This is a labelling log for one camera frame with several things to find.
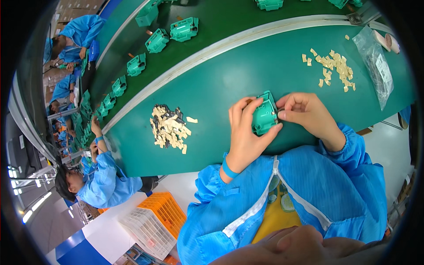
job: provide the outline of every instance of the yellow shirt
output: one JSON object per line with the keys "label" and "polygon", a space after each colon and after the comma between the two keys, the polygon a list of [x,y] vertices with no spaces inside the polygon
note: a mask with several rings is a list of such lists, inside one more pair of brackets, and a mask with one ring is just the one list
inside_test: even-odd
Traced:
{"label": "yellow shirt", "polygon": [[268,204],[265,209],[264,218],[252,240],[252,244],[276,230],[302,225],[299,216],[294,210],[287,188],[277,176],[274,176],[270,183],[270,189],[273,187],[275,189],[268,193]]}

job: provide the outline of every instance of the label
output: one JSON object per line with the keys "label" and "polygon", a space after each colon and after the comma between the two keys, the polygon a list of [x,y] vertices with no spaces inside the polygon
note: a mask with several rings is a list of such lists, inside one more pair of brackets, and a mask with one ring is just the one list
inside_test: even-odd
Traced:
{"label": "label", "polygon": [[411,182],[411,179],[409,178],[408,175],[406,175],[405,181],[406,181],[406,185],[409,185],[409,183]]}
{"label": "label", "polygon": [[377,66],[377,69],[385,83],[392,79],[389,66],[387,65],[387,62],[383,60],[383,56],[381,54],[378,55],[375,65]]}
{"label": "label", "polygon": [[21,149],[24,149],[25,144],[24,144],[24,135],[23,134],[21,136],[19,136],[19,143],[21,144]]}

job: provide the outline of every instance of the green conveyor belt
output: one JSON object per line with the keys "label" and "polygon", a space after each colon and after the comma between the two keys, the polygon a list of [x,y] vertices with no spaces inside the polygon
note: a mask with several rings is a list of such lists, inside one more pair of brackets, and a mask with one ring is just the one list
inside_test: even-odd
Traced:
{"label": "green conveyor belt", "polygon": [[[270,90],[276,100],[293,91],[314,92],[336,121],[356,131],[395,114],[414,100],[412,77],[404,55],[385,53],[395,88],[381,111],[355,44],[344,39],[345,34],[352,38],[360,30],[361,27],[354,26],[321,26],[284,32],[239,46],[194,67],[138,104],[106,134],[112,140],[118,164],[128,176],[135,177],[193,172],[221,163],[230,144],[228,108],[243,96],[260,95],[265,90]],[[318,87],[319,79],[323,78],[322,65],[312,61],[312,67],[308,67],[301,60],[302,53],[313,58],[310,48],[322,56],[330,49],[345,56],[354,72],[352,82],[356,83],[356,91],[349,88],[344,93],[335,70],[331,86]],[[157,63],[160,61],[151,58],[151,64]],[[128,78],[124,96],[138,92],[145,84],[142,80],[151,75],[143,72]],[[154,145],[149,119],[156,103],[167,104],[170,109],[179,106],[185,116],[199,120],[197,124],[187,123],[192,135],[184,140],[186,155],[178,148],[161,149]],[[265,153],[280,154],[314,143],[315,137],[303,127],[285,122]]]}
{"label": "green conveyor belt", "polygon": [[[97,40],[101,50],[107,45],[110,38],[128,17],[129,14],[143,1],[123,0],[107,20]],[[134,19],[123,29],[115,39],[108,52],[100,63],[92,87],[92,108],[103,100],[104,94],[112,91],[111,82],[126,74],[126,63],[133,55],[146,53],[146,69],[141,75],[129,78],[129,89],[120,97],[115,107],[104,118],[106,124],[111,118],[146,85],[199,50],[243,30],[263,25],[269,22],[291,17],[315,14],[349,14],[344,7],[338,9],[328,0],[285,0],[279,10],[259,10],[252,0],[202,0],[189,1],[190,6],[171,5],[170,2],[159,5],[159,16],[149,27],[139,27]],[[162,52],[149,54],[144,43],[149,38],[146,30],[154,32],[158,27],[169,33],[170,25],[178,21],[177,16],[183,18],[199,18],[199,32],[196,37],[186,42],[171,40]]]}

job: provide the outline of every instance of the metal frame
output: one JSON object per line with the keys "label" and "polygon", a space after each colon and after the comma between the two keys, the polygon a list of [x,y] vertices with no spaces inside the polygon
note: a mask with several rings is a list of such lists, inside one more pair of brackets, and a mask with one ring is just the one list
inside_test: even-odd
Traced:
{"label": "metal frame", "polygon": [[29,117],[19,90],[17,73],[15,72],[8,102],[9,111],[19,129],[32,145],[48,160],[55,161],[54,155],[39,136],[32,119]]}
{"label": "metal frame", "polygon": [[68,116],[72,113],[78,112],[79,110],[80,110],[80,108],[78,107],[78,108],[73,108],[73,109],[67,109],[67,110],[64,110],[62,112],[58,112],[58,113],[55,113],[55,114],[51,114],[50,116],[47,116],[47,120],[58,119],[58,118],[61,118],[62,116]]}
{"label": "metal frame", "polygon": [[[234,49],[238,46],[252,42],[261,38],[272,36],[275,34],[293,31],[301,28],[312,28],[318,26],[329,26],[329,25],[349,25],[354,26],[349,22],[349,19],[345,15],[310,15],[303,17],[294,17],[279,21],[270,22],[254,28],[241,31],[237,34],[222,39],[210,46],[192,54],[183,61],[179,62],[158,78],[153,80],[144,89],[138,92],[127,104],[106,124],[103,128],[103,134],[106,134],[110,128],[112,128],[122,117],[130,112],[140,102],[145,100],[148,96],[153,94],[159,88],[169,83],[184,72],[194,68],[195,66],[218,56],[226,51]],[[370,24],[370,27],[375,29],[383,30],[390,34],[393,31],[381,23],[374,22]]]}

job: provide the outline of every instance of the cardboard box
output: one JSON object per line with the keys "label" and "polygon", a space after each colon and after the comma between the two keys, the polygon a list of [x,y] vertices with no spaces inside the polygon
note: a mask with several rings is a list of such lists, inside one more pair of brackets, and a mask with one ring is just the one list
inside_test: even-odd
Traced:
{"label": "cardboard box", "polygon": [[102,6],[102,4],[105,2],[105,0],[87,0],[92,2],[90,5],[90,9],[96,11],[99,11],[100,7]]}
{"label": "cardboard box", "polygon": [[81,8],[81,0],[70,0],[73,3],[72,8]]}
{"label": "cardboard box", "polygon": [[57,23],[56,25],[56,30],[54,32],[54,36],[57,37],[59,35],[59,33],[65,28],[65,24],[64,23]]}
{"label": "cardboard box", "polygon": [[69,18],[69,21],[71,21],[71,20],[73,20],[73,19],[75,19],[77,17],[81,17],[83,15],[87,15],[88,14],[88,11],[89,11],[88,9],[81,9],[81,8],[74,8],[74,9],[72,9],[72,12],[71,12],[71,16]]}
{"label": "cardboard box", "polygon": [[65,9],[61,18],[59,18],[59,22],[69,22],[71,18],[72,9]]}

